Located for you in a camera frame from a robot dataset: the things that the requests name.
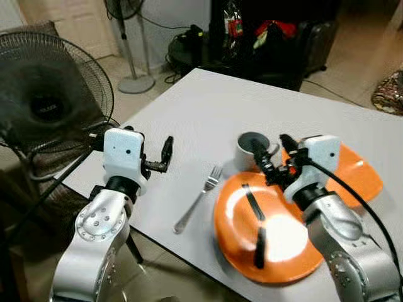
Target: fork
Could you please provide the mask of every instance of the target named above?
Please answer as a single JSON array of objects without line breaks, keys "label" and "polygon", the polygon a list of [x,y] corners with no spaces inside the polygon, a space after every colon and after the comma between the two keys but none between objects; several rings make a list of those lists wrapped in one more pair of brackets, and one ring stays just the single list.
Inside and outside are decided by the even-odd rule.
[{"label": "fork", "polygon": [[210,176],[207,178],[206,182],[204,183],[204,188],[200,192],[199,196],[197,196],[195,202],[190,206],[189,210],[182,216],[182,218],[175,224],[174,226],[174,233],[180,234],[183,232],[184,228],[189,222],[190,216],[192,215],[193,211],[197,207],[198,203],[203,199],[204,195],[214,189],[216,185],[219,183],[219,179],[221,176],[221,167],[215,166],[213,171],[210,173]]}]

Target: floor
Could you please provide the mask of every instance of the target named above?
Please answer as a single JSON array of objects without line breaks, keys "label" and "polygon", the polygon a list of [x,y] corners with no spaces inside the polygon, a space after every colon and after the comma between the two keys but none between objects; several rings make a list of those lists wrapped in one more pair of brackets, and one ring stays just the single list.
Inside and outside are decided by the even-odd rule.
[{"label": "floor", "polygon": [[[327,61],[328,69],[312,74],[309,80],[326,86],[360,106],[374,109],[370,97],[377,83],[403,62],[403,32],[389,26],[389,19],[390,14],[363,13],[359,8],[344,12]],[[113,84],[113,117],[120,122],[140,111],[170,87],[164,83],[164,78],[170,74],[166,72],[156,76],[156,85],[147,93],[135,96],[122,94],[117,91],[116,85],[122,75],[129,73],[126,62],[116,57],[107,57],[99,62]],[[308,82],[303,84],[301,91],[347,102]],[[151,302],[171,296],[182,302],[244,301],[140,234],[133,232],[132,235],[145,257],[145,262],[141,266],[137,265],[128,249],[121,249],[118,255],[118,278],[109,302]],[[47,299],[52,274],[61,253],[53,252],[57,248],[51,247],[52,242],[49,239],[41,237],[39,243],[34,239],[31,241],[35,242],[35,246],[25,260],[28,289],[32,301],[42,302]]]}]

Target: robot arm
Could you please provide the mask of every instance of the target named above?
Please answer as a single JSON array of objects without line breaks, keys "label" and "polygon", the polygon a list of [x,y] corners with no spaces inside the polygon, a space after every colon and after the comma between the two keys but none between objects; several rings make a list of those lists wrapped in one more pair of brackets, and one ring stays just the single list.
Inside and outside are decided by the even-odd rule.
[{"label": "robot arm", "polygon": [[130,235],[129,218],[137,195],[145,194],[150,170],[166,172],[173,138],[161,162],[145,160],[144,136],[124,129],[105,133],[106,186],[78,214],[75,234],[60,259],[50,302],[102,302],[115,273],[115,258]]},{"label": "robot arm", "polygon": [[254,158],[267,184],[279,184],[288,202],[303,211],[309,238],[323,255],[342,302],[367,302],[397,294],[400,275],[392,259],[366,234],[362,219],[335,192],[325,189],[328,176],[304,159],[333,172],[338,166],[340,141],[330,135],[296,143],[281,137],[290,154],[286,166],[274,168],[257,141]]}]

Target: orange plate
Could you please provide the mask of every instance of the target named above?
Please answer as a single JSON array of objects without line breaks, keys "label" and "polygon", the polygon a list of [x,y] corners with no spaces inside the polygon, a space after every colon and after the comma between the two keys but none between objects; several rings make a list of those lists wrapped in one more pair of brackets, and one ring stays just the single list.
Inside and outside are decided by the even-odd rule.
[{"label": "orange plate", "polygon": [[[249,184],[265,220],[259,221],[242,184]],[[308,238],[295,204],[278,186],[266,186],[263,174],[243,172],[224,185],[215,205],[215,231],[225,258],[246,277],[263,283],[296,281],[313,272],[322,256]],[[254,265],[258,228],[266,229],[264,268]]]},{"label": "orange plate", "polygon": [[[290,157],[283,149],[283,164]],[[383,183],[377,172],[363,160],[357,153],[341,144],[339,166],[335,171],[341,180],[351,186],[366,202],[369,202],[383,188]],[[329,179],[326,185],[328,191],[335,191],[340,198],[350,207],[359,206],[359,202],[333,179]]]}]

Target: white cup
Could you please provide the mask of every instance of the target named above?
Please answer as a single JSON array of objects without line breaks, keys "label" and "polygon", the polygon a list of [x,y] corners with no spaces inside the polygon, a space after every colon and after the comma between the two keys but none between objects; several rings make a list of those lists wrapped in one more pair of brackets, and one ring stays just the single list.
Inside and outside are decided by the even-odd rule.
[{"label": "white cup", "polygon": [[251,140],[255,138],[263,146],[269,149],[270,141],[263,134],[258,132],[245,132],[239,135],[237,139],[237,147],[235,151],[234,165],[238,171],[259,172],[259,167],[253,159]]}]

